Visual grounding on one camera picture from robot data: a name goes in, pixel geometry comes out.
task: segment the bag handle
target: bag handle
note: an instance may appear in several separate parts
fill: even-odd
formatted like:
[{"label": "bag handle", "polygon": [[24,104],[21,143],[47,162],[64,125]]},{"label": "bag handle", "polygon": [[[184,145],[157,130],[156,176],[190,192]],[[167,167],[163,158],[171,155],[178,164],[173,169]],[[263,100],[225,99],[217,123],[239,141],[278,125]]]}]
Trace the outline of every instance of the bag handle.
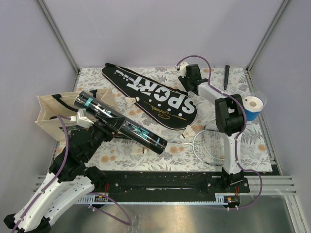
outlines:
[{"label": "bag handle", "polygon": [[[96,98],[97,89],[91,90],[91,91],[89,91],[89,92],[93,94],[93,97],[94,97],[94,98]],[[61,105],[63,105],[65,108],[68,108],[69,110],[72,110],[72,111],[74,111],[74,112],[78,112],[78,109],[75,109],[75,108],[73,108],[73,107],[70,107],[68,104],[66,104],[65,102],[63,102],[63,101],[61,100],[61,98],[62,98],[62,95],[61,95],[61,94],[55,94],[55,95],[52,95],[52,97],[53,97],[57,102],[59,102]]]}]

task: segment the metallic floor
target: metallic floor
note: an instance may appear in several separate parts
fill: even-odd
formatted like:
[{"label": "metallic floor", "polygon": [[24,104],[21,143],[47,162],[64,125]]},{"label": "metallic floor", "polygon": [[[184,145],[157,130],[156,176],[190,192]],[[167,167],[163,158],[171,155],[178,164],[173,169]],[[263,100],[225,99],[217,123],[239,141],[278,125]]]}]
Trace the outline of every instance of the metallic floor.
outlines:
[{"label": "metallic floor", "polygon": [[[251,201],[242,197],[242,205]],[[52,226],[51,233],[294,233],[282,197],[263,196],[250,208],[227,212],[202,205],[124,205],[133,226],[74,205]],[[103,210],[126,220],[115,205]]]}]

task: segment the gray wall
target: gray wall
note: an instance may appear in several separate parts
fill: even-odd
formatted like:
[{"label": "gray wall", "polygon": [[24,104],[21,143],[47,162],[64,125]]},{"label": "gray wall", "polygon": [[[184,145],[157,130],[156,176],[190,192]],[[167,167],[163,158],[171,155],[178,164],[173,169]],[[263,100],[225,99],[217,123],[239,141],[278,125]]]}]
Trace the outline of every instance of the gray wall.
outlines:
[{"label": "gray wall", "polygon": [[0,1],[0,232],[46,172],[54,140],[35,125],[37,95],[70,91],[74,72],[34,0]]},{"label": "gray wall", "polygon": [[45,0],[80,67],[246,66],[282,0]]},{"label": "gray wall", "polygon": [[292,175],[311,227],[311,1],[292,1],[251,74],[282,169]]}]

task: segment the table surface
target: table surface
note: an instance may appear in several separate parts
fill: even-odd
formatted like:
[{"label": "table surface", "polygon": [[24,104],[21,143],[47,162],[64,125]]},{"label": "table surface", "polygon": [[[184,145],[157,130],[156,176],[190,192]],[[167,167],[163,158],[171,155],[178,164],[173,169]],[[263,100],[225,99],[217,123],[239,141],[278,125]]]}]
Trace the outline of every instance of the table surface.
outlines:
[{"label": "table surface", "polygon": [[[131,68],[133,71],[150,77],[160,83],[184,90],[178,81],[178,72],[174,67]],[[224,68],[212,68],[211,83],[223,89]],[[208,78],[208,68],[201,68],[202,78]],[[155,132],[167,140],[180,141],[179,135],[183,131],[169,130],[152,120],[147,114],[133,105],[127,107],[125,96],[115,88],[101,74],[101,68],[83,68],[78,77],[76,91],[111,88],[121,112],[128,118],[138,122],[147,129]],[[249,87],[241,67],[231,67],[229,72],[228,93],[239,93],[242,97],[249,94]],[[212,103],[193,93],[189,97],[198,108],[198,116],[193,122],[193,129],[198,132],[205,124],[215,118],[215,107]],[[191,142],[193,137],[186,138],[183,142]],[[126,139],[114,139],[103,142],[87,166],[97,166],[101,170],[126,170],[126,171],[219,171],[220,167],[209,166],[199,161],[192,147],[169,143],[165,151],[158,155],[152,151],[147,154],[131,155],[130,151],[135,142]],[[241,161],[246,169],[257,171],[272,171],[270,159],[264,143],[259,122],[254,120],[247,123],[242,135]]]}]

